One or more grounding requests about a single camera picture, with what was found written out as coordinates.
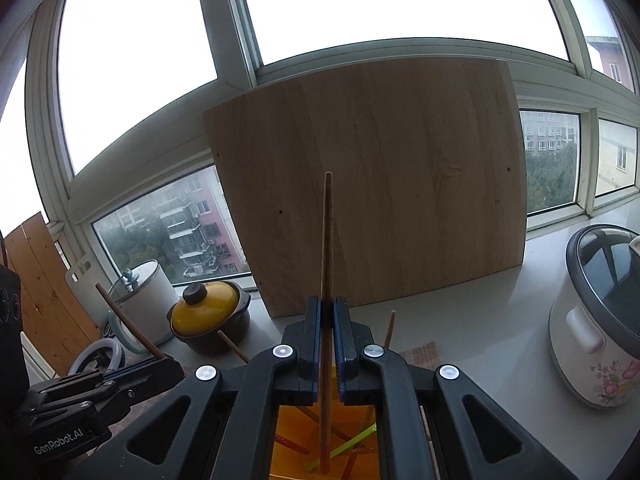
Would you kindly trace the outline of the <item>white cutting board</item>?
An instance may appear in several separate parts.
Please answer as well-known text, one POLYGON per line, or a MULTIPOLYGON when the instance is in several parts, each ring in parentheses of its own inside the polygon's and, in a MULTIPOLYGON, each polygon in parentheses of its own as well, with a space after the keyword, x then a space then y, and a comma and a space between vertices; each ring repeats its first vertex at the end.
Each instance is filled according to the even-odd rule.
POLYGON ((102 328, 107 322, 108 305, 96 289, 96 284, 100 283, 105 290, 109 290, 111 283, 98 260, 92 255, 82 256, 65 272, 65 281, 81 307, 96 326, 102 328))

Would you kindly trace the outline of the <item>white teal canister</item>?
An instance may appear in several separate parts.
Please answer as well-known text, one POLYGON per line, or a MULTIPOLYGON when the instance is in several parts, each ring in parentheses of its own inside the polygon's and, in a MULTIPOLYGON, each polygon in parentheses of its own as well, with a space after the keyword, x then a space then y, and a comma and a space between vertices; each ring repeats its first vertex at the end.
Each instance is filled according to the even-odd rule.
POLYGON ((168 313, 179 296, 157 260, 127 269, 108 290, 119 311, 153 344, 172 337, 168 313))

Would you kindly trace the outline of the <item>wooden chopstick red tip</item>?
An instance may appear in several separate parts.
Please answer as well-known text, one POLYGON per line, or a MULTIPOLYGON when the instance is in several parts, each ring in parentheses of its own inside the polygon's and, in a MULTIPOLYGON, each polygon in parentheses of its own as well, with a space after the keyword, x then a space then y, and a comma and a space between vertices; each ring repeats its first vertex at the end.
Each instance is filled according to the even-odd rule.
POLYGON ((320 370, 319 370, 319 460, 320 472, 330 469, 331 441, 331 368, 332 368, 332 219, 333 174, 327 171, 323 178, 322 247, 320 278, 320 370))

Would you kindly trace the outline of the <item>green plastic spoon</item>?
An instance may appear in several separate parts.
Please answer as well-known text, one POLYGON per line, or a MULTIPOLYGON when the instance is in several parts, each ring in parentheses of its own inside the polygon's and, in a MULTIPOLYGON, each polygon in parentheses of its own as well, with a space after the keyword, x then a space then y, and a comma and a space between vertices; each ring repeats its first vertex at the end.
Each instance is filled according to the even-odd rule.
MULTIPOLYGON (((370 435, 374 434, 376 430, 378 430, 378 428, 376 428, 376 423, 374 422, 365 430, 362 430, 359 434, 356 434, 355 437, 352 437, 351 439, 339 445, 337 448, 334 448, 331 452, 329 452, 329 458, 334 458, 345 453, 346 451, 353 448, 356 444, 360 443, 364 439, 367 439, 367 437, 370 437, 370 435)), ((307 472, 311 472, 319 466, 320 460, 313 460, 312 462, 306 463, 305 469, 307 472)))

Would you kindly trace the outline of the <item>black pot yellow lid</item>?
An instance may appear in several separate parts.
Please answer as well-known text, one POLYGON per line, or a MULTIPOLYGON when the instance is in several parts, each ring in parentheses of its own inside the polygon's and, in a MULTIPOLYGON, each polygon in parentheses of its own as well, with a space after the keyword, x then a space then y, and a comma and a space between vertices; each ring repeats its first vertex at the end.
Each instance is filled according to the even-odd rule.
POLYGON ((250 326, 250 294, 228 281, 193 283, 167 313, 174 336, 200 356, 229 351, 221 330, 239 344, 250 326))

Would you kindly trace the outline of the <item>brown wooden plank panel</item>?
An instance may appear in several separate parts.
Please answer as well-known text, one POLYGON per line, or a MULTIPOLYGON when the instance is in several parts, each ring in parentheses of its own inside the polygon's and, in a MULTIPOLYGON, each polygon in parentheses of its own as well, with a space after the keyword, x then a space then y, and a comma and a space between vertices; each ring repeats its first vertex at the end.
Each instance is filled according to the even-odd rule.
POLYGON ((66 284, 66 267, 42 218, 34 214, 6 236, 9 267, 21 279, 24 333, 61 376, 101 333, 66 284))

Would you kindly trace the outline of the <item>white floral rice cooker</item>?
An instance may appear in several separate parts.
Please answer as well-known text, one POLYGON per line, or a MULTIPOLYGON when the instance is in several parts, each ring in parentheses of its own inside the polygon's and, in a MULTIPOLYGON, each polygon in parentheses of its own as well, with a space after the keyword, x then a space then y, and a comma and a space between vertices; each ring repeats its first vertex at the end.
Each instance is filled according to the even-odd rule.
POLYGON ((617 408, 639 395, 639 234, 585 226, 568 240, 565 266, 548 318, 553 365, 577 399, 617 408))

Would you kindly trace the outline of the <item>light wooden board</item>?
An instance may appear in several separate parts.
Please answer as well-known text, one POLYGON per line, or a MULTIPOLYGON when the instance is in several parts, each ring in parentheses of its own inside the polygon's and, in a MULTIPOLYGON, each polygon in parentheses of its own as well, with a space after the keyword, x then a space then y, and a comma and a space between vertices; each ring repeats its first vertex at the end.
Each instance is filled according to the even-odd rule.
POLYGON ((519 266, 523 135, 506 63, 400 58, 267 84, 204 116, 262 301, 296 315, 320 292, 322 195, 333 287, 351 306, 519 266))

